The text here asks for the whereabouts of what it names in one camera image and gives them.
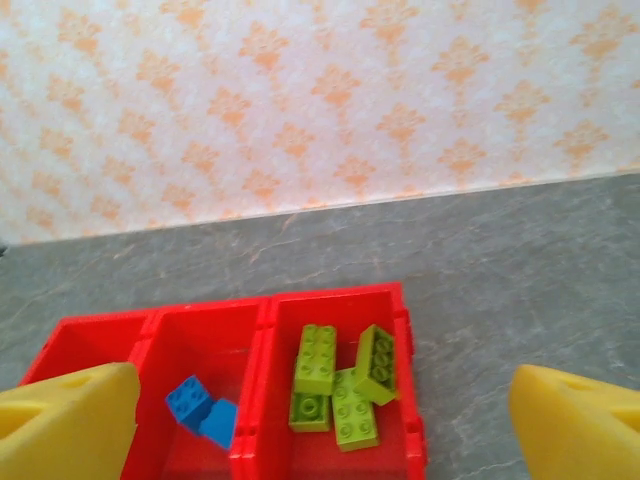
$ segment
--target red plastic bin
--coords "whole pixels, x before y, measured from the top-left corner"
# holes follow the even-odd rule
[[[122,480],[230,479],[227,452],[179,427],[165,397],[196,374],[215,398],[241,406],[237,424],[244,424],[256,378],[247,365],[258,365],[254,334],[268,303],[266,297],[251,298],[66,318],[21,384],[130,361],[138,369],[141,391],[138,428]]]
[[[372,323],[395,336],[399,400],[376,407],[380,446],[342,453],[335,432],[295,434],[288,426],[292,372],[302,327],[337,327],[336,368],[355,365],[360,333]],[[245,477],[252,480],[425,478],[424,425],[416,405],[409,315],[400,284],[276,295],[262,329],[262,369],[249,412]]]
[[[289,430],[293,361],[307,323],[337,327],[338,368],[354,364],[371,323],[395,335],[400,397],[376,408],[379,447],[341,453],[333,431]],[[138,429],[122,480],[417,480],[427,455],[412,355],[401,285],[385,284],[66,318],[21,384],[134,363]],[[229,454],[179,427],[166,407],[166,395],[192,374],[239,406]]]

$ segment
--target blue lego brick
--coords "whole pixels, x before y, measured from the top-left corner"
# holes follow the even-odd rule
[[[200,423],[211,413],[214,403],[215,400],[195,375],[167,395],[167,405],[177,422],[196,435]]]
[[[218,400],[211,413],[200,424],[200,435],[207,437],[222,448],[229,450],[236,428],[238,407],[225,400]]]

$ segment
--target green lego brick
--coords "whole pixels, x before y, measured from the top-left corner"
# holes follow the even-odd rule
[[[331,428],[329,397],[293,392],[289,426],[294,432],[328,432]]]
[[[293,390],[331,395],[336,370],[336,329],[305,325],[300,338]]]
[[[354,390],[355,373],[355,368],[336,372],[336,388],[331,396],[336,442],[343,452],[378,445],[373,405]]]
[[[393,337],[377,325],[371,325],[360,335],[355,388],[377,405],[396,398]]]

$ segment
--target gray marble floor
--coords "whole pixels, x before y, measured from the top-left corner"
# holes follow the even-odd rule
[[[521,363],[640,388],[640,176],[10,248],[0,389],[70,314],[400,280],[431,480],[526,479]]]

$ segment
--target wallpaper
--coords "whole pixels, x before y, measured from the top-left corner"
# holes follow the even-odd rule
[[[0,0],[0,238],[640,170],[637,0]]]

